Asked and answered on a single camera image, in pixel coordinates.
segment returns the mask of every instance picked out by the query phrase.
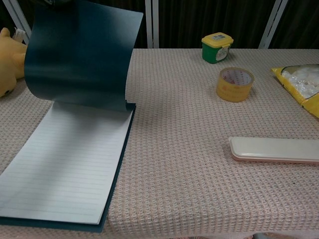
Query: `tape roll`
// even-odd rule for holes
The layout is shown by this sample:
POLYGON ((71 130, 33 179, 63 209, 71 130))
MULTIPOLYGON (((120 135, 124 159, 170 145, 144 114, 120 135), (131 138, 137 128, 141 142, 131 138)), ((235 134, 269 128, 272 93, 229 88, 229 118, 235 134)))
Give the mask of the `tape roll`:
POLYGON ((249 95, 254 80, 254 76, 242 68, 225 68, 219 73, 216 92, 226 101, 244 101, 249 95))

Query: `tablecloth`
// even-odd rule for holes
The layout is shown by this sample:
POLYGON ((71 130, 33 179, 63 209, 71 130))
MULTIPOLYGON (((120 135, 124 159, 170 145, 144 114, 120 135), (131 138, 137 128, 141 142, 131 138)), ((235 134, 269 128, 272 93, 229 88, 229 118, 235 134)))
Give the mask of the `tablecloth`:
MULTIPOLYGON (((319 237, 319 167, 237 162, 228 144, 230 136, 318 139, 319 120, 270 71, 318 62, 319 50, 231 49, 214 65, 200 49, 134 50, 126 96, 137 110, 103 232, 0 226, 0 238, 319 237), (225 67, 255 76, 246 101, 216 95, 225 67)), ((0 173, 51 104, 24 80, 0 99, 0 173)))

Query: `dark curtain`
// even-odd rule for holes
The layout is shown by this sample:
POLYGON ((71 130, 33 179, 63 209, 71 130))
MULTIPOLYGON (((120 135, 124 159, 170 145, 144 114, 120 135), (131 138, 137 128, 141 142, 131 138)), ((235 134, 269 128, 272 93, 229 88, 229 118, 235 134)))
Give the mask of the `dark curtain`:
POLYGON ((319 49, 319 1, 289 0, 269 48, 319 49))
MULTIPOLYGON (((135 48, 147 48, 145 1, 144 0, 90 0, 91 2, 118 7, 126 10, 143 12, 141 27, 135 42, 135 48)), ((34 4, 29 0, 18 0, 20 7, 27 19, 30 27, 33 25, 34 4)))
POLYGON ((275 0, 159 0, 159 46, 200 48, 223 32, 233 48, 258 48, 275 0))
POLYGON ((4 3, 0 1, 0 30, 4 27, 8 28, 11 36, 13 36, 15 24, 11 19, 9 12, 5 8, 4 3))

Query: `yellow lid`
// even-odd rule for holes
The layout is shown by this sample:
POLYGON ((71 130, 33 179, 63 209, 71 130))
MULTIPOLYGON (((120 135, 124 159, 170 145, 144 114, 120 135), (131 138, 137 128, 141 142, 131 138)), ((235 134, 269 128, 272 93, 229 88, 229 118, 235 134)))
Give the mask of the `yellow lid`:
POLYGON ((201 42, 214 48, 230 46, 234 42, 231 36, 218 32, 202 38, 201 42))

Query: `textured fabric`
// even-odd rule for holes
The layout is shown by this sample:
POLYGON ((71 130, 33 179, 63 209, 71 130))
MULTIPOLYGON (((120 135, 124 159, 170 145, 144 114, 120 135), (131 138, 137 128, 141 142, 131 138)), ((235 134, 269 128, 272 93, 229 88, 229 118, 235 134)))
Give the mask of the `textured fabric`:
MULTIPOLYGON (((200 49, 135 50, 126 94, 137 110, 104 231, 0 226, 0 237, 235 239, 277 232, 317 238, 319 167, 236 162, 227 139, 318 139, 319 120, 270 71, 318 62, 319 50, 232 49, 215 65, 201 59, 200 49), (246 101, 230 103, 216 95, 225 67, 255 76, 246 101)), ((0 172, 50 105, 24 81, 0 99, 0 172)))

